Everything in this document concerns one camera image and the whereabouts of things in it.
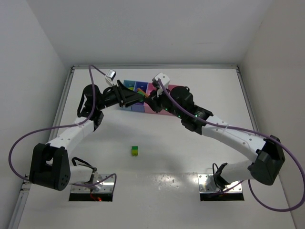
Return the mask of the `dark blue bin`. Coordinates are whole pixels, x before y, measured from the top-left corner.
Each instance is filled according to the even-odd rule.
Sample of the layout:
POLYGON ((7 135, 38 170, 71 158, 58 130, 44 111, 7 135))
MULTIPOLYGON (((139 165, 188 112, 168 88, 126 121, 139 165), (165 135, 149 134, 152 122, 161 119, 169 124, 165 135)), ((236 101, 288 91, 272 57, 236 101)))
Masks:
MULTIPOLYGON (((148 83, 147 82, 140 82, 136 81, 134 91, 137 93, 137 88, 141 88, 143 91, 146 92, 148 83)), ((144 112, 144 102, 137 102, 132 105, 132 111, 135 112, 144 112)))

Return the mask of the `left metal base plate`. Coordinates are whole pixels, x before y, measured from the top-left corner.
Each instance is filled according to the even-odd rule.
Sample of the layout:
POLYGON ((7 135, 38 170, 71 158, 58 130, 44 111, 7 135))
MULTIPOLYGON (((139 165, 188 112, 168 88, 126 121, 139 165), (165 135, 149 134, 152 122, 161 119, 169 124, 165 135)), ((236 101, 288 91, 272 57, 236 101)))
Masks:
POLYGON ((117 175, 114 174, 97 174, 93 178, 93 183, 90 187, 71 186, 71 194, 113 194, 117 181, 117 175))

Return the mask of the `aluminium frame rail right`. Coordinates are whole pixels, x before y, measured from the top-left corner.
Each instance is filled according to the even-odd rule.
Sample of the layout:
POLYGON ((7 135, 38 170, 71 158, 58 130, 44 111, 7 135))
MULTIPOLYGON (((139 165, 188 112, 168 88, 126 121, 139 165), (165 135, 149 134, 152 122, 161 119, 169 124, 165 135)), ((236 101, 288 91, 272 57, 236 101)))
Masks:
POLYGON ((248 94, 247 94, 247 91, 246 91, 246 88, 245 88, 245 84, 244 84, 244 81, 242 79, 241 72, 240 72, 239 68, 236 69, 236 73, 237 73, 239 84, 240 84, 240 87, 241 87, 241 90, 242 90, 244 101, 246 103, 246 108, 247 108, 247 111, 248 111, 248 114, 249 114, 249 117, 250 117, 250 121, 251 121, 251 125, 252 125, 251 129, 258 132, 257 123, 255 121, 254 113, 253 113, 253 110, 252 110, 252 107, 251 107, 251 104, 250 104, 250 100, 249 100, 249 97, 248 97, 248 94))

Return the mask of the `light blue bin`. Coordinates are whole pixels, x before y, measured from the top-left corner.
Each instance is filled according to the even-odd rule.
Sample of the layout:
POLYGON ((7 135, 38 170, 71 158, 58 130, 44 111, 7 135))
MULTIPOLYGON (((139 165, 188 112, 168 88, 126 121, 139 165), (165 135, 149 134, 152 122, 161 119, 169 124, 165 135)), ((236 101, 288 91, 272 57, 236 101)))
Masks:
MULTIPOLYGON (((130 81, 130 80, 124 80, 123 81, 123 85, 125 86, 125 87, 127 87, 127 88, 129 88, 129 87, 135 87, 135 83, 136 83, 136 81, 130 81)), ((121 107, 121 109, 122 110, 126 110, 126 111, 132 111, 132 106, 128 106, 128 107, 125 107, 125 106, 123 106, 123 107, 121 107)))

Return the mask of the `metal base plate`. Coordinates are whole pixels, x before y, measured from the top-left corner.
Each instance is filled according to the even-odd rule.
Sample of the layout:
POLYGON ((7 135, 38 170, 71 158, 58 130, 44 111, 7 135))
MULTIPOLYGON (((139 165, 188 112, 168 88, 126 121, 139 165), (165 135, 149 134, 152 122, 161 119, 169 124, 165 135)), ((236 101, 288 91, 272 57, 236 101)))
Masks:
POLYGON ((97 174, 93 178, 93 183, 90 187, 71 186, 71 194, 113 194, 117 181, 117 175, 114 174, 97 174))
POLYGON ((221 192, 239 194, 243 192, 241 181, 235 181, 229 185, 225 185, 224 189, 220 189, 214 183, 213 174, 198 174, 197 176, 200 194, 214 194, 221 192))

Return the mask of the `large pink bin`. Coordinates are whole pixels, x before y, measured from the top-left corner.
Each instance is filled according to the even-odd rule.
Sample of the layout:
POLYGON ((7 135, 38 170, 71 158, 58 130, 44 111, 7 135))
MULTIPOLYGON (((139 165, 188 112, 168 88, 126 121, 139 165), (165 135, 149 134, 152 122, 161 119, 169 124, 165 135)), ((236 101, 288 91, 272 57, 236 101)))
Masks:
MULTIPOLYGON (((174 99, 180 106, 182 106, 182 97, 185 92, 188 92, 185 86, 170 86, 170 89, 166 89, 167 93, 174 99)), ((173 107, 169 111, 165 111, 166 113, 181 118, 183 116, 183 112, 173 103, 173 107)))

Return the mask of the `small pink bin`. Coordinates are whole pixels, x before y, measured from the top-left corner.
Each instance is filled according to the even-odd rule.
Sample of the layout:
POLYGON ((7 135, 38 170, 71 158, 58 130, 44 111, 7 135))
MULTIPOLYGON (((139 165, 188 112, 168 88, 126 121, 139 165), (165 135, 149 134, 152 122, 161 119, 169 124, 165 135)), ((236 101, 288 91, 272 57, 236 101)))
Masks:
MULTIPOLYGON (((146 94, 150 95, 150 93, 155 89, 154 85, 152 83, 148 83, 146 94)), ((152 110, 152 108, 147 104, 144 103, 144 112, 149 114, 154 114, 155 111, 152 110)))

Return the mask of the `green lime lego pair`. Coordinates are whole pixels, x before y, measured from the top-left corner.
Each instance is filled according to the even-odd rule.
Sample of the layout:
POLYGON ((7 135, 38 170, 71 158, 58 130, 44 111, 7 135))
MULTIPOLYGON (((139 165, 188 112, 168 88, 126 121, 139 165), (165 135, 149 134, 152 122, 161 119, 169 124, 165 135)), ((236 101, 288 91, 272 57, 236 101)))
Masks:
POLYGON ((138 146, 132 146, 131 155, 132 155, 132 156, 138 156, 138 154, 139 154, 139 148, 138 148, 138 146))

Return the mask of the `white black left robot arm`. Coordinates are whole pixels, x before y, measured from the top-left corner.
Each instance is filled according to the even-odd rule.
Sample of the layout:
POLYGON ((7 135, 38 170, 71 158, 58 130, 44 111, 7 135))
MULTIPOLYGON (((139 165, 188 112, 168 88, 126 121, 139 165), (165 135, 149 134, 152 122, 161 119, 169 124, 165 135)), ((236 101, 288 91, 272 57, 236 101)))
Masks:
POLYGON ((87 85, 81 95, 77 118, 56 138, 34 147, 29 181, 33 184, 64 190, 68 185, 95 186, 97 169, 88 163, 71 163, 75 147, 102 123, 102 110, 119 104, 130 106, 144 100, 140 93, 125 87, 120 81, 100 92, 98 86, 87 85))

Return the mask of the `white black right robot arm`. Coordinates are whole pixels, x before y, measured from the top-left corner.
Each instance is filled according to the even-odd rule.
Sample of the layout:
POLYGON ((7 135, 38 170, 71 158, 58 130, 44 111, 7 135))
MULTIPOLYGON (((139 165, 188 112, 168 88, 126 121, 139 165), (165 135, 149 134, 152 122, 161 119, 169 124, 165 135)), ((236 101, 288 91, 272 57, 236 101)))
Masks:
POLYGON ((242 162, 219 166, 213 175, 218 188, 248 179, 267 186, 274 183, 285 161, 282 148, 274 143, 277 137, 260 137, 226 127, 226 123, 211 111, 194 103, 188 87, 177 86, 169 91, 169 96, 165 93, 157 96, 156 93, 151 91, 144 100, 153 111, 165 110, 178 117, 189 131, 218 140, 247 158, 242 162))

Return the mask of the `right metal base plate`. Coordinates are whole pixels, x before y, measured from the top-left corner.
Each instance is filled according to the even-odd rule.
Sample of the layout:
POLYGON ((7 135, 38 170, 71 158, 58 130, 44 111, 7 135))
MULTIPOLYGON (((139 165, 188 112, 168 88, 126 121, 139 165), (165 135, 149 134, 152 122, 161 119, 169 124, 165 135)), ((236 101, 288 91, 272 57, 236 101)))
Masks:
POLYGON ((220 189, 214 183, 213 174, 198 174, 197 176, 200 194, 214 194, 221 192, 239 194, 243 192, 241 181, 235 181, 229 185, 225 185, 224 189, 220 189))

